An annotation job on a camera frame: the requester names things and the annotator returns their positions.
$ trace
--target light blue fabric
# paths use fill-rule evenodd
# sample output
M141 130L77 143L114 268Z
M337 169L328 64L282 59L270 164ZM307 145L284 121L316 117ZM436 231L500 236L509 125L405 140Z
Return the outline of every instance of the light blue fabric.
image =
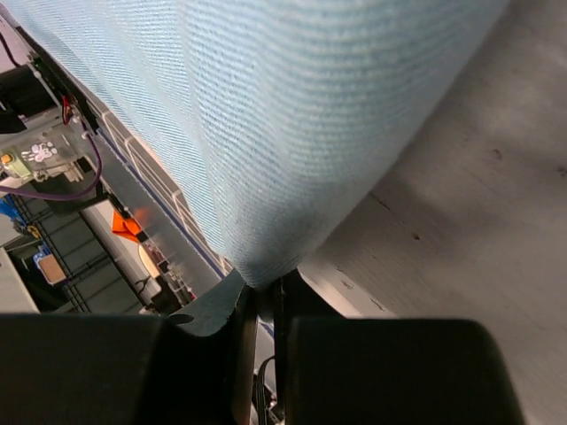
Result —
M406 146L506 0L4 0L155 150L253 284Z

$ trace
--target purple wire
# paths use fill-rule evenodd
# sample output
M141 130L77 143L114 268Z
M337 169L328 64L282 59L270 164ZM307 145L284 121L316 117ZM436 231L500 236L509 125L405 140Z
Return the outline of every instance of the purple wire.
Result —
M89 140L90 143L90 147L95 153L95 158L97 160L97 171L95 172L95 177L93 178L93 181L90 183L90 185L87 188L81 190L78 193L73 193L71 195L56 195L54 193L37 193L31 190L14 189L14 188L9 188L7 186L0 186L0 191L8 193L10 195L18 195L19 197L32 197L34 199L44 199L46 201L73 201L75 199L78 199L79 197L84 197L85 195L90 193L98 185L98 182L100 181L100 175L103 173L103 160L100 158L100 152L98 151L95 141L90 136L87 127L83 122L82 122L82 129L85 131L87 139Z

